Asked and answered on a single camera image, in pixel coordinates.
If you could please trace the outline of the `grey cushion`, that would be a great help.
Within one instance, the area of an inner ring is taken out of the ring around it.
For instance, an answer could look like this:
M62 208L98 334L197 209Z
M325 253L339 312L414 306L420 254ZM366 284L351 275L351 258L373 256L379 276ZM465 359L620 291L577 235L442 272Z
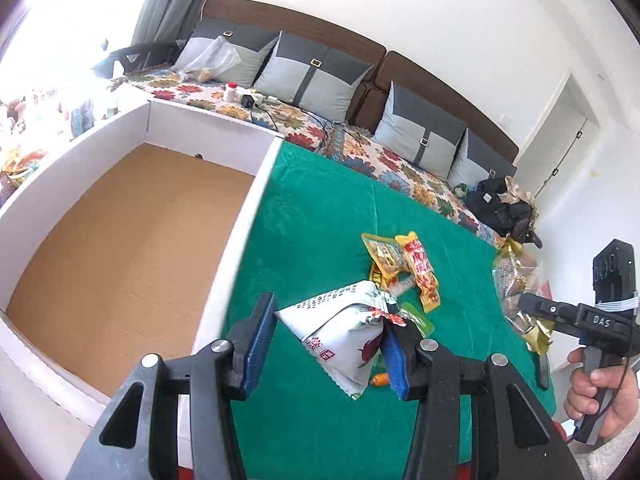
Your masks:
M448 176L465 122L392 82L373 139L440 180Z
M341 50L280 32L254 88L331 122L344 122L357 87L372 67Z
M516 167L512 162L467 128L449 169L447 183L450 188L455 188L459 184L476 188L480 181L513 177L515 173Z
M250 88L280 32L221 18L202 18L171 67L186 79Z

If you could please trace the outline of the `black bag on sofa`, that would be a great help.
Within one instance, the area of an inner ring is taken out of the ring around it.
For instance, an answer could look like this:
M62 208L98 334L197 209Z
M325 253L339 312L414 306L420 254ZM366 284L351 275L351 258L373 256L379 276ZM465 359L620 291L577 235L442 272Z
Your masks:
M520 244L534 244L541 249L542 241L535 232L537 206L532 208L524 202L503 203L498 194L506 190L504 178L480 181L476 189L465 197L465 205L480 222L500 236L510 237Z

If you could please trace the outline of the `black charger adapter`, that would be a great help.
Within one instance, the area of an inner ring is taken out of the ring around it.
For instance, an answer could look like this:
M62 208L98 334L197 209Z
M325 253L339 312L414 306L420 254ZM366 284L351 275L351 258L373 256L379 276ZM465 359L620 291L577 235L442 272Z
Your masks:
M255 99L249 94L244 94L244 96L242 96L241 98L242 107L245 107L248 110L251 110L255 106L255 104L256 104Z

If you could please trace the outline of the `yellow chicken feet packet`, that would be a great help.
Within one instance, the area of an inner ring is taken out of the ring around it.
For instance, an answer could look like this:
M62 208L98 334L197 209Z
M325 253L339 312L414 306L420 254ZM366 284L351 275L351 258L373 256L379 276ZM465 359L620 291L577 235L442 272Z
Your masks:
M395 240L416 280L416 286L420 289L423 311L428 313L435 310L440 306L439 282L419 237L416 232L411 231L407 235L396 235Z

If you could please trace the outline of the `beige cloth on bag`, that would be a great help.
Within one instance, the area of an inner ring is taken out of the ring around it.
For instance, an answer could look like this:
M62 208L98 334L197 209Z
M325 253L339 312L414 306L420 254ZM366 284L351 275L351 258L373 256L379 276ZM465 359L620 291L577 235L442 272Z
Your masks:
M532 208L536 206L535 197L531 192L524 191L515 181L514 177L506 176L504 178L504 185L506 190L498 194L500 200L505 204L517 204L524 202L529 204Z

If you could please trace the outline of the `long white snack packet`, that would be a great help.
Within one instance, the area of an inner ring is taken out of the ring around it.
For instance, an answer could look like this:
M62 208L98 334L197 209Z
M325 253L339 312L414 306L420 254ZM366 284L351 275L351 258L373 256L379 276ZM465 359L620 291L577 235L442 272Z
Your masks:
M416 279L413 275L408 275L401 280L394 281L392 284L387 286L387 291L394 297L399 298L410 289L416 286Z

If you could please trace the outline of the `clear plastic bag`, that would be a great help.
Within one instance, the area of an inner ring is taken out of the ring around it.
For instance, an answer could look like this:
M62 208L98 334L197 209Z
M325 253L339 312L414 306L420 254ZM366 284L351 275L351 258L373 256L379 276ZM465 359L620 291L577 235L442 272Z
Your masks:
M206 82L239 65L241 58L233 44L221 36L190 40L174 65L183 80Z

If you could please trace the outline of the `white cardboard box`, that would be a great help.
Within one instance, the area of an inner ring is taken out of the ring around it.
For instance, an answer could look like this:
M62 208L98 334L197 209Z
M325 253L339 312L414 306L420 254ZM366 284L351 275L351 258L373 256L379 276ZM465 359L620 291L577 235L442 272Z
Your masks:
M43 159L1 209L1 420L63 479L146 352L222 331L277 133L143 99Z

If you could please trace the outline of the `white triangular snack packet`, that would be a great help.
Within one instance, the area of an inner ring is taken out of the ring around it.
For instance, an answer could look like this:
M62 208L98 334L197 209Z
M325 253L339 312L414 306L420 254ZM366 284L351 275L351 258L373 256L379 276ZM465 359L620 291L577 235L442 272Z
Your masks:
M384 323L406 325L397 300L371 281L322 292L279 310L277 317L352 399L367 389Z

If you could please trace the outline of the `far right grey cushion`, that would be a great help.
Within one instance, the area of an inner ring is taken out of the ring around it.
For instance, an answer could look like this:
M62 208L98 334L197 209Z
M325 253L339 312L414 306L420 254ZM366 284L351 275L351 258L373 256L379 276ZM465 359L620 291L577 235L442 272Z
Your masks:
M480 181L513 177L515 173L516 167L512 162L467 128L449 169L447 183L450 188L455 188L459 184L476 188Z

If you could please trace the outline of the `white red-capped bottle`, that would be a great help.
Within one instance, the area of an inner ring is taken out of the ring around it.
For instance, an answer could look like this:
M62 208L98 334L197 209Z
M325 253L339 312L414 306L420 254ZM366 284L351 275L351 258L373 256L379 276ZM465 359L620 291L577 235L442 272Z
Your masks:
M238 84L234 81L228 82L224 88L224 100L233 103L236 100L236 90L238 90Z

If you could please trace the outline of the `green vacuum meat packet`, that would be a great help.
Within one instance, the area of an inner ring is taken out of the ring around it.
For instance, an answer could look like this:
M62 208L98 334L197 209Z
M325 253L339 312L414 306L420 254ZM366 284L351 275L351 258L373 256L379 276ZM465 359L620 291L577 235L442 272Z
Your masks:
M430 338L434 333L434 324L410 302L403 302L399 306L398 313L406 322L413 322L423 338Z

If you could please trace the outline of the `green tablecloth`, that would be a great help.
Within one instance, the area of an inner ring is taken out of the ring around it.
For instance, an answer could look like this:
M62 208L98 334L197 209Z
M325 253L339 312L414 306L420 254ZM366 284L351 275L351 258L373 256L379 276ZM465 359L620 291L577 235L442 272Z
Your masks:
M236 277L228 318L263 292L283 307L365 280L363 234L416 232L442 298L430 314L437 341L458 356L505 354L526 382L536 365L497 298L495 248L397 191L293 144L280 149ZM256 391L233 408L252 479L398 479L416 404L392 389L352 399L284 326L274 332Z

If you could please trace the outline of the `orange sausage stick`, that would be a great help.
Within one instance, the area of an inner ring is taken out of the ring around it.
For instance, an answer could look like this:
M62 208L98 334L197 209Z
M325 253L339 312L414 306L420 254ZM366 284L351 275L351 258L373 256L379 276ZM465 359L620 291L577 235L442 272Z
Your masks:
M374 374L370 379L370 385L375 387L385 387L390 384L390 378L387 373Z

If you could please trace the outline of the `grey curtain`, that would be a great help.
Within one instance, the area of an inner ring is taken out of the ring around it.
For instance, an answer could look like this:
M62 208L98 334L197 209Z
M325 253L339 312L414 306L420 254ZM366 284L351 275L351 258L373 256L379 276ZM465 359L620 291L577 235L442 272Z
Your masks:
M145 0L131 44L157 44L189 36L206 0Z

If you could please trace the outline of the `brown sofa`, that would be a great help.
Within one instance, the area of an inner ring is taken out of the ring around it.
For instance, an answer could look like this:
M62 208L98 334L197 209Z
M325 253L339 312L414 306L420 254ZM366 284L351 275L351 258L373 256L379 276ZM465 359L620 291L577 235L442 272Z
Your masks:
M407 90L463 120L494 151L515 159L518 146L471 101L437 76L396 51L352 30L302 12L253 0L206 0L203 14L241 24L292 32L373 65L357 87L346 115L349 124L374 131L383 115L390 85Z

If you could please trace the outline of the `yellow peanut snack packet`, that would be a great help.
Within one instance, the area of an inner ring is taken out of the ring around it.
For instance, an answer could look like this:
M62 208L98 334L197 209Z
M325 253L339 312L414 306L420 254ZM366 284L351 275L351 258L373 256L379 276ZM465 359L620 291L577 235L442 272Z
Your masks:
M400 245L391 237L362 233L361 240L372 260L370 280L385 288L409 269Z

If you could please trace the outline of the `far left grey cushion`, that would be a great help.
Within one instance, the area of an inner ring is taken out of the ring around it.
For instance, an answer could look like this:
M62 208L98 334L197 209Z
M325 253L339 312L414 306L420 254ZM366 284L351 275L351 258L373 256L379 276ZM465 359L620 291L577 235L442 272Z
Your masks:
M280 32L221 18L202 18L171 67L186 79L250 88Z

